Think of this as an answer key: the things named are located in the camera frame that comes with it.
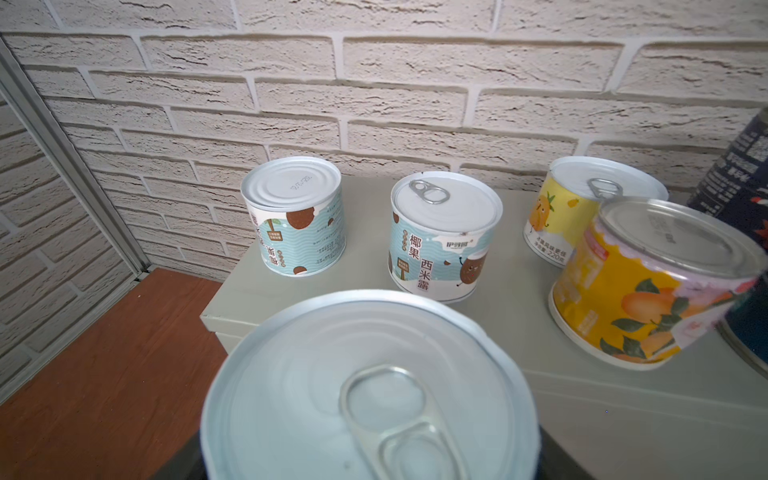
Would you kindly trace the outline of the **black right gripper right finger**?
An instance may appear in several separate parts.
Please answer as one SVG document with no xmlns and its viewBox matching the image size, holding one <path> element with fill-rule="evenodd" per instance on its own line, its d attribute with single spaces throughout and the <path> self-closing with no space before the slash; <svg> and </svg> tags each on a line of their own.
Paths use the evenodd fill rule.
<svg viewBox="0 0 768 480">
<path fill-rule="evenodd" d="M 536 480 L 594 480 L 543 428 Z"/>
</svg>

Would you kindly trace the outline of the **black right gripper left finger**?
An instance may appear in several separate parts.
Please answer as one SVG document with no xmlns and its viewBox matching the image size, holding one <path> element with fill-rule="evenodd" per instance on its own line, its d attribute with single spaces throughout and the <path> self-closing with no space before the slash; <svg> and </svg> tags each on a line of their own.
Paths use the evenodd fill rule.
<svg viewBox="0 0 768 480">
<path fill-rule="evenodd" d="M 176 454 L 152 476 L 153 480 L 206 480 L 200 435 L 196 432 Z"/>
</svg>

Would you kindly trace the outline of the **pink label can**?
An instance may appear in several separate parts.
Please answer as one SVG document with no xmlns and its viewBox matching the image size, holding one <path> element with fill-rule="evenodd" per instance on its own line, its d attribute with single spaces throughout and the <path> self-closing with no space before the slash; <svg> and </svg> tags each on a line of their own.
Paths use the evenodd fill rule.
<svg viewBox="0 0 768 480">
<path fill-rule="evenodd" d="M 389 290 L 302 301 L 247 335 L 204 403 L 212 479 L 531 479 L 532 392 L 468 317 Z"/>
</svg>

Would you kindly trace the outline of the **orange can white lid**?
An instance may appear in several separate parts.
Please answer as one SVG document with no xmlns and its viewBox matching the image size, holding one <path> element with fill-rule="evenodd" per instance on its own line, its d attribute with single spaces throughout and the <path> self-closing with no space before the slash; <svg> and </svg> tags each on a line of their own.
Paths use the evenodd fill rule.
<svg viewBox="0 0 768 480">
<path fill-rule="evenodd" d="M 560 330 L 610 365 L 656 369 L 724 319 L 767 268 L 736 228 L 692 208 L 602 203 L 548 295 Z"/>
</svg>

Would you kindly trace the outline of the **blue Progresso soup can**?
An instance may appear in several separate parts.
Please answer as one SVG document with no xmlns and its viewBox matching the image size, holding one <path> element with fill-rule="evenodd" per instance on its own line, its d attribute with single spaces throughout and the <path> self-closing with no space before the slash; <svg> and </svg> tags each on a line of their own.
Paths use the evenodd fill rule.
<svg viewBox="0 0 768 480">
<path fill-rule="evenodd" d="M 718 331 L 747 365 L 767 377 L 767 272 L 726 314 Z"/>
</svg>

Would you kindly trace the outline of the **yellow label can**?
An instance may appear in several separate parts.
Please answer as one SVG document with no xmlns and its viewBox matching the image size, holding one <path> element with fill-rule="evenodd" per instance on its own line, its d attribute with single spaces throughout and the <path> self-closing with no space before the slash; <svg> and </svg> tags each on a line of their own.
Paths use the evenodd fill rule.
<svg viewBox="0 0 768 480">
<path fill-rule="evenodd" d="M 523 230 L 526 244 L 547 262 L 565 266 L 601 203 L 615 197 L 666 200 L 669 194 L 656 178 L 616 161 L 553 161 Z"/>
</svg>

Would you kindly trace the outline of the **white grey label can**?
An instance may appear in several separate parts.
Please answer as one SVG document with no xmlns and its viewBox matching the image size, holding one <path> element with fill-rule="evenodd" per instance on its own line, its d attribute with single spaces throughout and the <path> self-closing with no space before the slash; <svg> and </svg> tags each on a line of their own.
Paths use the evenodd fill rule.
<svg viewBox="0 0 768 480">
<path fill-rule="evenodd" d="M 471 296 L 502 219 L 498 194 L 466 175 L 426 171 L 399 180 L 390 200 L 394 283 L 443 303 Z"/>
</svg>

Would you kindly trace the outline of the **red label soup can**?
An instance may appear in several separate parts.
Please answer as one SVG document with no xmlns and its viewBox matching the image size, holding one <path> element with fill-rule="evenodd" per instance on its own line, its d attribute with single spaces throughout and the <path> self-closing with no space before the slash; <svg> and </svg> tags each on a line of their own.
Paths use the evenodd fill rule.
<svg viewBox="0 0 768 480">
<path fill-rule="evenodd" d="M 767 110 L 763 108 L 699 182 L 687 206 L 767 246 Z"/>
</svg>

